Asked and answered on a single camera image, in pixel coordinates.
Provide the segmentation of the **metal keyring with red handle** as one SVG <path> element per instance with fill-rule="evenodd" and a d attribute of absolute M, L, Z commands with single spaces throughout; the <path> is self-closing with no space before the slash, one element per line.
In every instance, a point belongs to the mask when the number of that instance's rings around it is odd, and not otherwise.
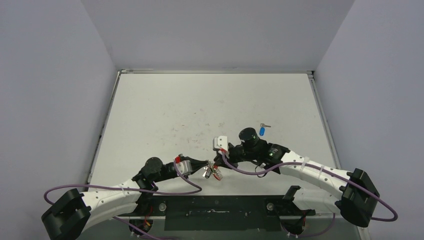
<path fill-rule="evenodd" d="M 218 166 L 216 166 L 213 162 L 208 161 L 206 166 L 203 167 L 204 173 L 202 176 L 205 179 L 209 179 L 211 176 L 213 176 L 216 180 L 221 181 L 223 179 L 223 175 L 221 171 L 218 169 Z"/>

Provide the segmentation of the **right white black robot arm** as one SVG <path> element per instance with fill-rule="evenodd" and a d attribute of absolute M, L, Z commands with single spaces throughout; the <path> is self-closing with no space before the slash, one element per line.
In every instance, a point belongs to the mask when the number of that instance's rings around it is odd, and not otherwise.
<path fill-rule="evenodd" d="M 226 136 L 213 139 L 215 165 L 237 170 L 238 163 L 250 162 L 264 170 L 302 180 L 316 189 L 296 187 L 287 192 L 282 207 L 290 215 L 300 210 L 334 213 L 346 221 L 366 228 L 380 197 L 368 174 L 319 164 L 289 148 L 261 139 L 254 128 L 239 133 L 241 143 L 232 145 Z"/>

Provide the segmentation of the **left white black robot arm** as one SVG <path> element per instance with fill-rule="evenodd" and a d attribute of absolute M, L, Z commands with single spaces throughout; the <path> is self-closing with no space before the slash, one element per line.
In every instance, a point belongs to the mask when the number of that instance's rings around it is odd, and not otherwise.
<path fill-rule="evenodd" d="M 163 163 L 158 157 L 149 158 L 132 178 L 112 187 L 92 185 L 92 191 L 79 192 L 71 185 L 41 216 L 52 240 L 75 240 L 88 228 L 120 215 L 144 215 L 149 201 L 158 193 L 157 183 L 188 176 L 208 166 L 209 161 L 178 155 L 174 161 Z"/>

